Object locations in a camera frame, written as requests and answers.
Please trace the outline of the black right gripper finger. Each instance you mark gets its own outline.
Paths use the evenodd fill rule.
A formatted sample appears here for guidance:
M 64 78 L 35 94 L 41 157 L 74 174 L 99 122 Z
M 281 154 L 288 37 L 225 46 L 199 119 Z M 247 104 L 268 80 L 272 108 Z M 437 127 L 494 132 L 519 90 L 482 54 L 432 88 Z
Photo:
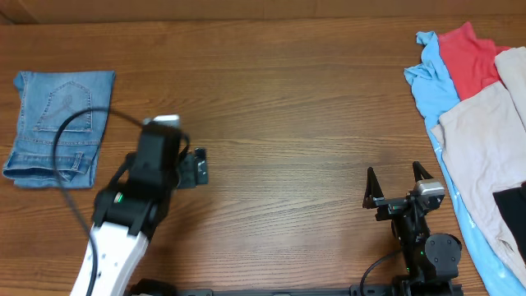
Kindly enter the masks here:
M 381 186 L 378 182 L 374 169 L 369 167 L 367 169 L 367 185 L 363 198 L 363 208 L 377 208 L 380 201 L 384 201 L 385 197 Z
M 433 177 L 424 169 L 419 161 L 413 161 L 412 166 L 413 176 L 416 183 L 422 180 L 433 179 Z

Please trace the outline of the blue denim jeans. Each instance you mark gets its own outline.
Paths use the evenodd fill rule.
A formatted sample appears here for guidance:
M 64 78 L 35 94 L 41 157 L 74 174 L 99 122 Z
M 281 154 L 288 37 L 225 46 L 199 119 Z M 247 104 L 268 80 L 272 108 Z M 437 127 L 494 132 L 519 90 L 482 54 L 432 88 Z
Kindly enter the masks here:
M 56 163 L 64 187 L 93 187 L 108 114 L 89 112 L 73 119 L 59 138 L 56 155 L 52 155 L 53 140 L 74 113 L 107 109 L 114 79 L 114 71 L 19 72 L 14 86 L 19 92 L 21 110 L 3 176 L 18 187 L 55 187 Z

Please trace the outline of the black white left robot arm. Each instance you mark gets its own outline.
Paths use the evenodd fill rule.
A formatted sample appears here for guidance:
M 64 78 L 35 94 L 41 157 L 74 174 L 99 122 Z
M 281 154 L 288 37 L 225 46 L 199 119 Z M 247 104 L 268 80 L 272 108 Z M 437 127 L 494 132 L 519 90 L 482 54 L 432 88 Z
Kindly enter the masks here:
M 192 149 L 177 116 L 145 122 L 137 150 L 127 155 L 108 186 L 98 192 L 87 247 L 72 288 L 74 295 L 175 295 L 157 280 L 129 280 L 178 189 L 209 182 L 206 151 Z

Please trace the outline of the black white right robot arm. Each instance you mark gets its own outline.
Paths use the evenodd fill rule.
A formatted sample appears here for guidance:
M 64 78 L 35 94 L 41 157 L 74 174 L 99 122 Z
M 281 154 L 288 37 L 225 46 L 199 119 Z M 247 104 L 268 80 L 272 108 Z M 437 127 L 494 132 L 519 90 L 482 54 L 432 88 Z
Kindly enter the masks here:
M 463 296 L 458 264 L 462 243 L 452 234 L 432 234 L 426 215 L 437 210 L 445 198 L 445 187 L 423 166 L 413 162 L 414 189 L 405 197 L 385 198 L 372 167 L 367 169 L 367 186 L 362 206 L 376 210 L 376 220 L 391 222 L 400 248 L 375 261 L 364 272 L 358 295 Z M 397 275 L 390 285 L 366 284 L 368 275 L 381 263 L 401 254 L 407 273 Z

